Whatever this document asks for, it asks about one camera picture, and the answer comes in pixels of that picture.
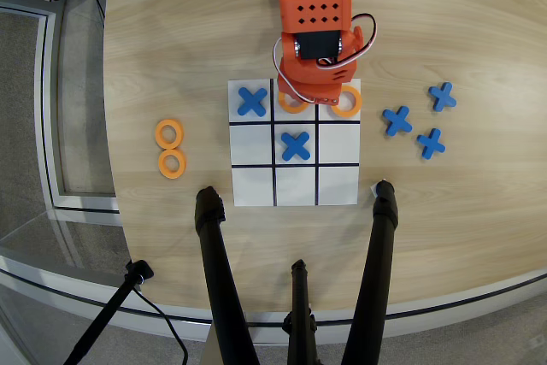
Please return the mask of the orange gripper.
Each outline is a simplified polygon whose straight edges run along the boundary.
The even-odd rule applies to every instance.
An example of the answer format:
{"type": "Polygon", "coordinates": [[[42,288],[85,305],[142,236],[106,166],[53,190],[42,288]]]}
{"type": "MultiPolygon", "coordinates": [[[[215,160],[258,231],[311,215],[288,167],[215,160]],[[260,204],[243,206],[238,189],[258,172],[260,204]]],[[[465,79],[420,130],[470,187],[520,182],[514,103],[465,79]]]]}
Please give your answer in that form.
{"type": "Polygon", "coordinates": [[[278,87],[281,92],[297,98],[296,90],[300,95],[311,99],[314,104],[338,105],[341,93],[342,84],[306,84],[291,81],[292,86],[279,75],[278,87]]]}

